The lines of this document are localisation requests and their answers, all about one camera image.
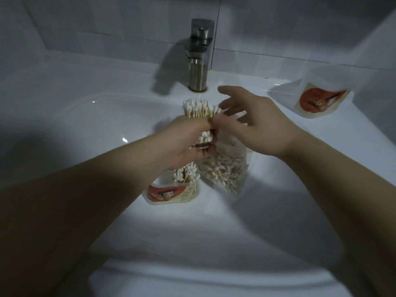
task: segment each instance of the white sink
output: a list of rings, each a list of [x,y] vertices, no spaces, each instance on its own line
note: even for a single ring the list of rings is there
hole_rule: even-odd
[[[139,67],[55,63],[2,83],[2,127],[12,127],[2,137],[0,184],[61,169],[121,146],[123,140],[140,139],[183,114],[182,100],[198,96],[179,83],[171,84],[171,95],[160,96],[152,88],[162,84]],[[272,85],[225,73],[210,73],[209,80],[211,89],[202,97],[213,103],[223,99],[214,89],[218,84],[244,85],[262,93]],[[359,129],[368,129],[379,142],[376,148],[394,154],[382,134],[349,107],[345,110],[358,120],[353,129],[342,130],[343,135],[359,140]],[[352,152],[353,146],[337,139],[337,129],[331,126],[341,125],[344,115],[336,117],[336,112],[334,118],[314,124],[286,113],[315,135],[326,133],[324,138],[336,148]],[[350,156],[382,167],[381,156],[366,159],[364,152],[370,148]],[[140,196],[92,250],[111,256],[106,268],[138,275],[273,289],[329,285],[342,291],[339,296],[349,296],[325,269],[341,261],[340,240],[300,180],[276,158],[255,154],[253,162],[240,199],[204,181],[199,195],[187,203],[153,206]],[[371,168],[388,179],[396,175],[393,167],[376,167]],[[103,282],[99,274],[93,275],[93,284]]]

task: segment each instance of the person's right hand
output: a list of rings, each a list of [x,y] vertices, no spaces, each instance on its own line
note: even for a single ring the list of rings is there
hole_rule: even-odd
[[[218,90],[230,98],[219,104],[226,111],[214,116],[212,125],[234,135],[253,151],[282,156],[294,139],[304,132],[267,97],[252,94],[240,86],[219,86]],[[230,117],[244,110],[247,114],[238,120]]]

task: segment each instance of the cartoon label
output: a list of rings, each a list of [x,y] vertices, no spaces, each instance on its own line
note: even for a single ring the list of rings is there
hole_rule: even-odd
[[[311,83],[307,83],[295,108],[313,116],[328,114],[337,109],[349,92],[350,90],[325,91]]]
[[[147,188],[147,199],[154,204],[186,202],[194,198],[197,184],[187,186],[167,186],[158,188],[150,185]]]

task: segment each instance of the faucet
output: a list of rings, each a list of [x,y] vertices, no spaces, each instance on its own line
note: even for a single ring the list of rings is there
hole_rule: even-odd
[[[191,36],[185,45],[185,51],[190,65],[189,89],[196,93],[207,91],[207,70],[214,29],[213,20],[191,20]]]

